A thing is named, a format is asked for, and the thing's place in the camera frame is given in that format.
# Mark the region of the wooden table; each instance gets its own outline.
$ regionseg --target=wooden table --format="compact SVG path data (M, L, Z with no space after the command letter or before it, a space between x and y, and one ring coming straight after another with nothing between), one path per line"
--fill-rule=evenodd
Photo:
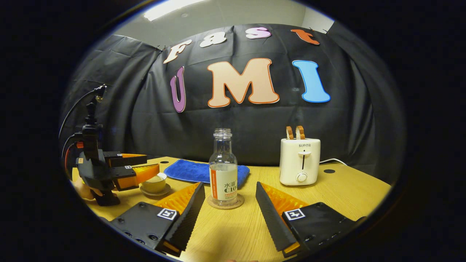
M150 159L148 164L160 164L160 171L177 159L163 157ZM238 190L244 196L242 206L233 210L219 210L207 203L211 194L210 185L205 185L206 200L194 226L185 252L179 260L187 262L224 262L235 259L238 262L258 260L259 262L283 261L283 255L275 249L274 242L255 198L256 183L260 181L288 193L308 204L324 202L352 220L369 215L384 199L390 185L372 176L340 163L321 164L317 181L309 186L284 186L279 182L278 167L249 166L250 174ZM333 169L334 173L325 173ZM73 169L73 180L78 177ZM181 190L191 182L167 178L171 191ZM89 208L98 216L109 221L124 213L140 201L155 204L167 196L151 197L141 190L131 189L117 192L120 205L101 207L95 200L86 200Z

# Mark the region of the blue letter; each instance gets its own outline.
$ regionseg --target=blue letter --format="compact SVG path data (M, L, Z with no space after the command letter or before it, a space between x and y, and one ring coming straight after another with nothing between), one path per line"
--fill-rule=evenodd
M311 103L324 103L330 101L330 95L327 94L320 81L319 73L317 73L317 63L306 60L295 60L293 65L299 68L302 79L304 80L304 88L306 91L302 98Z

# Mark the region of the hand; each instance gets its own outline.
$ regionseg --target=hand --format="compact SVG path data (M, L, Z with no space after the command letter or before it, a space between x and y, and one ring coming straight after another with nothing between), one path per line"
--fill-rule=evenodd
M78 192L78 195L82 198L92 200L94 199L94 196L91 193L91 190L94 191L97 195L103 196L102 192L98 190L97 188L92 188L89 187L88 185L84 184L82 182L82 178L78 177L76 181L72 182L73 187L75 188L76 192Z

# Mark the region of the toaster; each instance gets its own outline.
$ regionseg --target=toaster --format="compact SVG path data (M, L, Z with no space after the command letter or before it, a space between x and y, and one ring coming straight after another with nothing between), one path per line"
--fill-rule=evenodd
M304 186L317 180L320 161L320 140L282 139L280 143L280 183Z

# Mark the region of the ceiling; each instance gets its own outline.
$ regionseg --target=ceiling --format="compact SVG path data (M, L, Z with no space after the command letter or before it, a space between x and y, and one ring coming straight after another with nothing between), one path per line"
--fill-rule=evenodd
M270 23L306 28L313 26L314 30L323 33L325 31L322 29L328 30L333 24L332 19L291 0L206 0L173 11L152 22L143 15L136 15L113 34L163 48L191 35L238 24Z

